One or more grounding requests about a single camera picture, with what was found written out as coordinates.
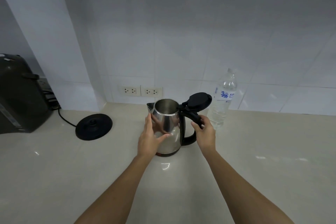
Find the hand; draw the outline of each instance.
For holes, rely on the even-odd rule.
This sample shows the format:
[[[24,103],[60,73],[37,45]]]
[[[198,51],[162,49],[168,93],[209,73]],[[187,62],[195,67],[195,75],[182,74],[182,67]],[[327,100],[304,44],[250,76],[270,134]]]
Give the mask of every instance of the hand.
[[[149,113],[145,119],[145,127],[143,128],[143,132],[139,137],[138,156],[145,156],[152,159],[156,154],[159,145],[169,136],[170,134],[164,134],[159,138],[154,136],[152,117]]]
[[[210,123],[207,116],[200,115],[204,122],[204,128],[200,128],[195,122],[191,125],[196,131],[197,144],[205,156],[208,153],[216,151],[216,131]]]

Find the kettle handle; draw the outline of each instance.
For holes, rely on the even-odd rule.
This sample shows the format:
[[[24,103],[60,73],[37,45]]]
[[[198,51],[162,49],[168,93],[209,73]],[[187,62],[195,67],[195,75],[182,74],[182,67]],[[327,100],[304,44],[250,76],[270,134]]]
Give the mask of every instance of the kettle handle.
[[[184,137],[184,135],[186,133],[186,119],[185,119],[185,117],[191,119],[200,128],[202,128],[201,117],[196,112],[190,112],[190,111],[185,111],[185,110],[180,110],[179,115],[180,115],[180,122],[181,122],[181,131],[182,131],[181,146],[190,145],[190,144],[196,142],[196,131],[194,131],[194,133],[191,136]]]

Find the electrical outlet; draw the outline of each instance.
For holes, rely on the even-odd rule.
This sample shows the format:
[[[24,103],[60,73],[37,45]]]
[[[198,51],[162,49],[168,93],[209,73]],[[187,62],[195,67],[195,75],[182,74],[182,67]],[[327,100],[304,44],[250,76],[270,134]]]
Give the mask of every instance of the electrical outlet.
[[[41,86],[41,88],[43,90],[51,90],[51,87],[50,87],[50,85],[48,83],[47,78],[40,77],[40,79],[38,79],[37,82],[39,83],[39,85]]]
[[[162,98],[162,87],[140,86],[142,97],[159,97]]]
[[[120,93],[126,96],[140,97],[141,90],[140,87],[133,86],[119,86]]]

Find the blue logo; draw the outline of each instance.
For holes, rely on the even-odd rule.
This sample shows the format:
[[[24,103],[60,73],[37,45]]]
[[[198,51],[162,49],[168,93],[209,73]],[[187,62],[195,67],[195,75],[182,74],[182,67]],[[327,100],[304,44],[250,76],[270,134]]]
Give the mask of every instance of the blue logo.
[[[229,93],[226,93],[224,91],[221,92],[221,97],[222,98],[228,98],[228,96],[229,96]]]

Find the kettle base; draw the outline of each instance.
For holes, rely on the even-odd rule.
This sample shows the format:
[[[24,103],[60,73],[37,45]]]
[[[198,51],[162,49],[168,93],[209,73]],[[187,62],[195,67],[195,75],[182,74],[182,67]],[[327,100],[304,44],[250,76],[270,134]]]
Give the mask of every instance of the kettle base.
[[[169,156],[174,155],[175,153],[177,153],[179,150],[180,149],[178,149],[177,151],[174,151],[172,153],[158,153],[157,152],[155,155],[160,156],[160,157],[169,157]]]

